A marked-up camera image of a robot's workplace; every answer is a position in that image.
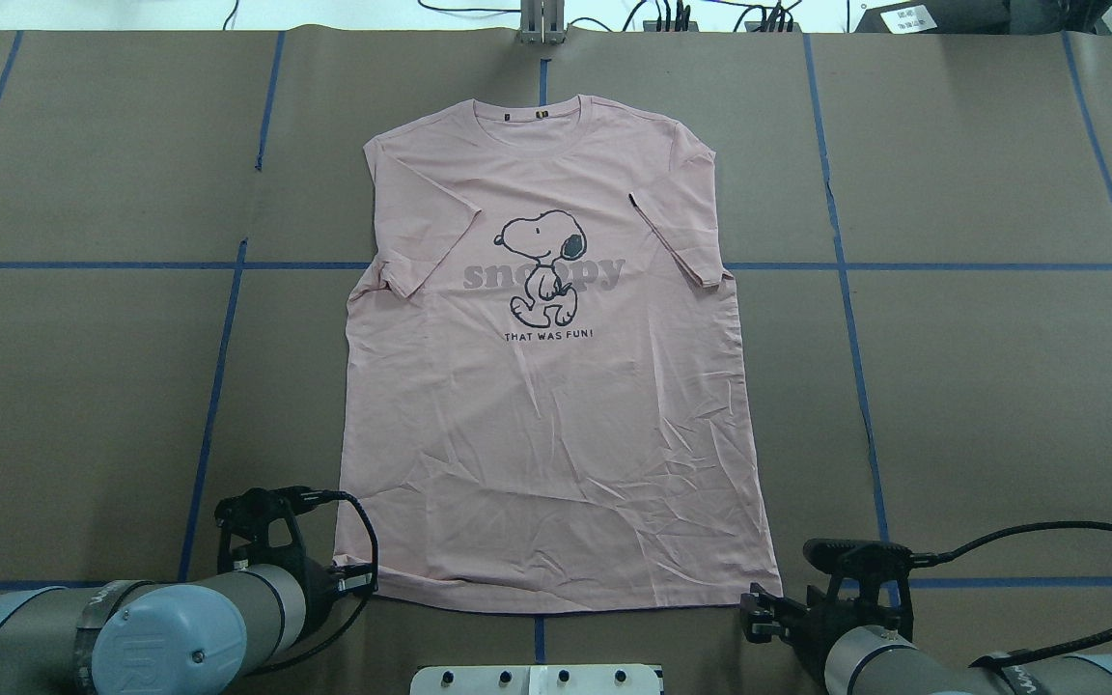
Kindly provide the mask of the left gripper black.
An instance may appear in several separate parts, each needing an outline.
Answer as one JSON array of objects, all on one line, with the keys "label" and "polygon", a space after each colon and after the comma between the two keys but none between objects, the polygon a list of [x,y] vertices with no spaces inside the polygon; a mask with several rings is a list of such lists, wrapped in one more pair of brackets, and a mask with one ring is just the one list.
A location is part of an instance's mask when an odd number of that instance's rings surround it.
[{"label": "left gripper black", "polygon": [[376,590],[375,568],[339,568],[310,558],[302,562],[305,619],[299,641],[312,637],[341,597],[369,597]]}]

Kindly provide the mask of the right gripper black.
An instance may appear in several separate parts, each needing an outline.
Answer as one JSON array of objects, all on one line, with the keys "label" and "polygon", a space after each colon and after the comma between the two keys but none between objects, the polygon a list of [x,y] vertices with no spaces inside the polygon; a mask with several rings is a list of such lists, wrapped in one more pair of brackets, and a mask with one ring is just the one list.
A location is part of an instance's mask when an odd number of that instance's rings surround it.
[{"label": "right gripper black", "polygon": [[751,644],[781,639],[797,655],[800,667],[825,686],[825,667],[831,647],[840,638],[866,623],[866,608],[858,600],[823,600],[804,606],[765,590],[759,582],[749,584],[749,606],[741,606],[742,636]]}]

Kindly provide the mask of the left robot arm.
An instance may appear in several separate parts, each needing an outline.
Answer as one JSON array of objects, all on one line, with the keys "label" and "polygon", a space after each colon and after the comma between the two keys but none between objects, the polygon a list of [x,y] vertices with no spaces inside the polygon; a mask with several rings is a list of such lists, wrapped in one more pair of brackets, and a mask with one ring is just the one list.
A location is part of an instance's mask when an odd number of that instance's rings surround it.
[{"label": "left robot arm", "polygon": [[221,694],[291,667],[337,600],[370,597],[371,565],[238,563],[195,582],[111,580],[0,595],[0,694]]}]

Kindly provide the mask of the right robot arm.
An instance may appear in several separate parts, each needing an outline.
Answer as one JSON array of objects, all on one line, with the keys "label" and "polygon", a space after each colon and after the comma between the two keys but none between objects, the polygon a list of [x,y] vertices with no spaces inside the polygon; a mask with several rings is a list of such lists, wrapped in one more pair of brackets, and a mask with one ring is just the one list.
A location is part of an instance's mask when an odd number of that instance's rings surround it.
[{"label": "right robot arm", "polygon": [[741,595],[751,643],[781,641],[824,694],[1112,694],[1112,653],[1070,653],[1002,665],[1000,653],[949,667],[898,631],[898,612],[820,590],[812,604],[776,597],[759,584]]}]

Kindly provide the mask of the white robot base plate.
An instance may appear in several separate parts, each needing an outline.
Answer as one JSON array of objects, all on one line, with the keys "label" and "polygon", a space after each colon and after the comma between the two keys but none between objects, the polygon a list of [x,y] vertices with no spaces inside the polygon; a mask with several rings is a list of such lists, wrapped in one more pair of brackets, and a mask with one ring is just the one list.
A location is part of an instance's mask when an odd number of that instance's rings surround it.
[{"label": "white robot base plate", "polygon": [[641,663],[425,667],[410,694],[663,694],[661,667]]}]

